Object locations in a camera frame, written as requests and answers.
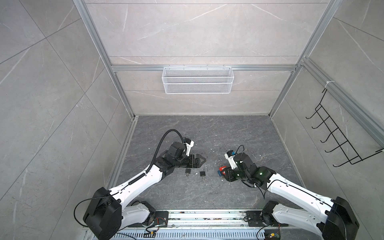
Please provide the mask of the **red padlock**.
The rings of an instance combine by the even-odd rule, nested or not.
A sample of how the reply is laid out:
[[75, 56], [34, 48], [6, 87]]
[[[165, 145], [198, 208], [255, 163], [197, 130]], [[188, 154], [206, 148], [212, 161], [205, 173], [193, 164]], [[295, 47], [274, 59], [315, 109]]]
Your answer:
[[225, 165], [223, 165], [223, 164], [221, 164], [220, 165], [220, 167], [219, 167], [219, 171], [221, 172], [223, 169], [225, 169], [226, 168], [226, 166]]

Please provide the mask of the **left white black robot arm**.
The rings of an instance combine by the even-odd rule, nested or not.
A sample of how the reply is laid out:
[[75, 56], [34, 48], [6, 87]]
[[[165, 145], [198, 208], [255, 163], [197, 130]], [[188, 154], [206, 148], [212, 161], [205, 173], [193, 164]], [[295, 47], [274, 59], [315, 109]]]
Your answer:
[[191, 154], [193, 143], [174, 142], [142, 172], [121, 185], [98, 189], [90, 199], [83, 221], [99, 240], [111, 239], [120, 229], [150, 222], [155, 209], [146, 202], [130, 202], [152, 185], [173, 173], [176, 168], [201, 168], [206, 162], [200, 154]]

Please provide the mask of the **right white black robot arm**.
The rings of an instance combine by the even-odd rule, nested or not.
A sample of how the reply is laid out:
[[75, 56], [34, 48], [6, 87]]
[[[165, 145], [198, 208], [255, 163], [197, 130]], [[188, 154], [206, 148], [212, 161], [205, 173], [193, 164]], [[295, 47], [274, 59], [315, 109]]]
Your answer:
[[232, 150], [225, 153], [228, 167], [221, 167], [220, 174], [228, 181], [241, 181], [249, 188], [257, 188], [262, 194], [279, 195], [298, 206], [290, 208], [276, 201], [269, 201], [260, 218], [266, 226], [293, 225], [312, 232], [324, 240], [354, 240], [360, 224], [350, 203], [341, 198], [316, 194], [301, 187], [276, 171], [258, 167], [245, 153]]

